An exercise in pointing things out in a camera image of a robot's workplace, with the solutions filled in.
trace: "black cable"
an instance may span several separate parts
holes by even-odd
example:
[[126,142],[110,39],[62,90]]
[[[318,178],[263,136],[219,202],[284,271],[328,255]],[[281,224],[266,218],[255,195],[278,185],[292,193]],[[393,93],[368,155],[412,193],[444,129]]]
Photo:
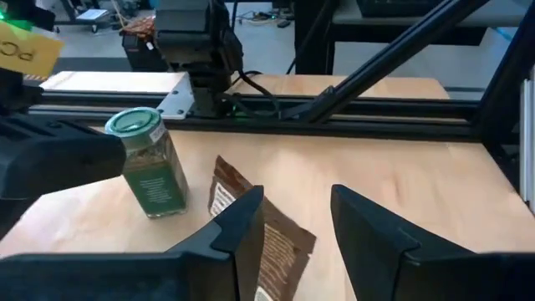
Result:
[[[256,70],[250,70],[250,71],[247,71],[244,73],[248,78],[251,78],[255,75],[259,75],[259,74],[262,74],[262,72],[260,71],[256,71]],[[234,79],[234,81],[232,81],[232,84],[231,86],[233,86],[234,84],[236,84],[238,81],[240,81],[240,79],[242,79],[241,77],[237,77],[237,79]]]
[[241,79],[246,84],[252,86],[258,92],[260,92],[264,96],[268,97],[271,100],[272,104],[273,104],[273,111],[270,111],[270,112],[267,112],[267,113],[259,113],[259,112],[255,112],[255,111],[249,109],[248,107],[246,107],[243,104],[243,102],[241,100],[242,95],[239,94],[239,93],[235,93],[235,94],[226,94],[226,93],[224,93],[224,94],[222,94],[222,98],[232,102],[239,110],[241,110],[245,115],[247,115],[250,118],[253,118],[253,119],[256,119],[256,120],[279,120],[281,109],[280,109],[280,102],[278,101],[278,99],[275,96],[273,96],[273,94],[271,94],[267,89],[262,87],[260,84],[257,84],[255,82],[253,82],[247,76],[247,74],[256,75],[256,74],[260,74],[260,72],[258,72],[258,71],[243,72],[243,70],[238,70],[238,74],[239,74],[239,77],[238,77],[238,79],[234,80],[234,83],[236,83],[238,80]]
[[234,31],[234,27],[236,26],[237,3],[238,3],[238,0],[234,0],[234,4],[232,6],[232,22],[231,22],[232,31]]
[[312,27],[308,31],[307,35],[304,37],[303,42],[301,43],[301,46],[299,46],[299,49],[295,52],[295,57],[293,58],[292,63],[290,64],[290,67],[288,67],[288,71],[286,71],[286,74],[290,74],[292,72],[293,67],[295,66],[298,58],[303,55],[304,50],[307,48],[308,43],[310,43],[310,39],[312,39],[313,33],[318,30],[318,26],[321,23],[321,21],[325,18],[324,14],[327,13],[329,10],[329,4],[330,1],[324,1],[324,5],[319,10],[319,14],[312,23]]
[[[238,0],[234,0],[233,6],[232,6],[232,21],[231,21],[231,30],[233,32],[235,32],[234,28],[236,27],[237,4],[238,4]],[[273,96],[273,94],[271,94],[267,89],[262,87],[260,84],[253,82],[248,76],[248,75],[254,76],[254,75],[262,74],[262,73],[256,70],[243,72],[242,69],[238,70],[237,72],[239,76],[237,79],[232,81],[232,86],[236,84],[240,79],[243,80],[246,84],[250,85],[251,87],[256,89],[258,92],[268,97],[273,103],[274,110],[272,112],[267,113],[266,115],[254,112],[243,104],[243,102],[240,100],[241,95],[239,93],[235,93],[233,95],[223,94],[222,95],[223,98],[231,101],[238,109],[240,109],[243,113],[245,113],[247,116],[251,118],[265,120],[266,118],[272,119],[273,117],[276,117],[278,120],[278,118],[280,117],[280,113],[281,113],[280,103],[278,99],[275,96]]]

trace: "table leg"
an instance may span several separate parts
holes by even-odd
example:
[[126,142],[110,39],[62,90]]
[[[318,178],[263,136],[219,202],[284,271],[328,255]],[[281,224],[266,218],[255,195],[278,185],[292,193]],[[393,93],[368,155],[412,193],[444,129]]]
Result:
[[520,91],[520,196],[525,202],[531,201],[532,169],[532,102],[530,101],[530,80],[524,80]]
[[325,38],[329,29],[333,11],[338,6],[336,0],[296,0],[295,14],[295,51],[303,45],[305,37],[316,21],[324,1],[330,1],[329,12],[324,20],[320,20],[312,37],[308,39],[306,49],[299,55],[295,64],[296,74],[329,74],[329,37]]
[[530,161],[529,167],[527,169],[528,173],[528,183],[527,183],[527,197],[530,201],[529,207],[532,212],[535,212],[535,67],[532,69],[530,80],[528,81],[529,85],[526,89],[528,97],[526,98],[529,103],[529,109],[531,113],[529,114],[529,125],[531,130],[529,131],[529,144],[527,145],[527,150],[529,150]]

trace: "wooden table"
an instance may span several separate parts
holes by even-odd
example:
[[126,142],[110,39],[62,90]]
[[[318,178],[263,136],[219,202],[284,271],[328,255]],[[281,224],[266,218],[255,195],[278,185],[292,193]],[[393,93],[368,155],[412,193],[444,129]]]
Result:
[[[61,74],[48,89],[168,91],[179,74]],[[318,93],[341,78],[258,77],[280,94]],[[239,90],[247,90],[243,85]],[[445,98],[433,79],[384,79],[367,93]],[[24,252],[163,251],[202,227],[217,155],[301,227],[318,237],[295,300],[354,300],[329,210],[344,184],[393,212],[475,252],[535,251],[535,220],[478,144],[173,131],[191,185],[184,216],[145,217],[122,178],[43,196],[0,243]]]

